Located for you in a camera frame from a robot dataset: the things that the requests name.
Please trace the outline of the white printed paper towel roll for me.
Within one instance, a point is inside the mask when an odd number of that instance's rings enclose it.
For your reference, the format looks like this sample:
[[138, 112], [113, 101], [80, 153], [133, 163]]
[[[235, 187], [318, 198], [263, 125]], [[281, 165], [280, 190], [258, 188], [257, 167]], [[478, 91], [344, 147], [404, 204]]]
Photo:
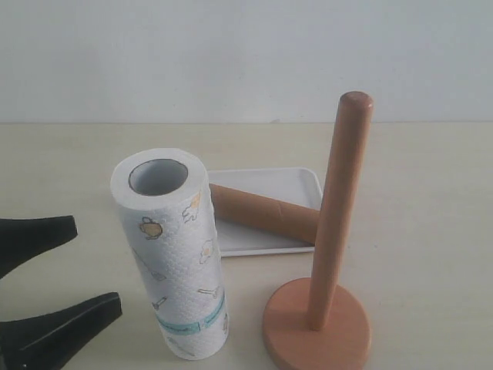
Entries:
[[110, 190], [169, 349], [214, 355], [229, 315], [205, 166], [177, 148], [144, 150], [116, 166]]

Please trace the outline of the brown cardboard tube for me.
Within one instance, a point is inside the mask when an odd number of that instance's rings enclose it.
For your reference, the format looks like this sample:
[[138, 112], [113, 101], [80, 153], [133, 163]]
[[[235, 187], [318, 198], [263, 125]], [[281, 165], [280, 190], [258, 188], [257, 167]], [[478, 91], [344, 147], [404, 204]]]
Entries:
[[315, 243], [319, 210], [216, 184], [210, 192], [218, 219]]

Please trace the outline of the wooden paper towel holder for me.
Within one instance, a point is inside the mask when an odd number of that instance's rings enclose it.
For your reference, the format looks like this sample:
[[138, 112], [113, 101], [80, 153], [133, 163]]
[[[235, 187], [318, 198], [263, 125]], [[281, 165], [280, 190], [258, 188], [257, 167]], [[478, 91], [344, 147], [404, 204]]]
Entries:
[[374, 102], [340, 97], [310, 277], [280, 286], [263, 312], [263, 342], [279, 369], [361, 369], [371, 346], [363, 305], [338, 284]]

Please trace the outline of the white rectangular plastic tray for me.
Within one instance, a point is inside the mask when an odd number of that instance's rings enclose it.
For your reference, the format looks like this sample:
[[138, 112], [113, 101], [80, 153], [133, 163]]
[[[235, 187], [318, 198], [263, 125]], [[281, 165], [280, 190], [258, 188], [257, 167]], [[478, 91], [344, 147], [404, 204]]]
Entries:
[[[210, 182], [247, 193], [319, 209], [322, 189], [314, 171], [305, 167], [275, 167], [243, 170], [211, 170]], [[307, 253], [314, 246], [263, 230], [225, 220], [216, 220], [223, 257]]]

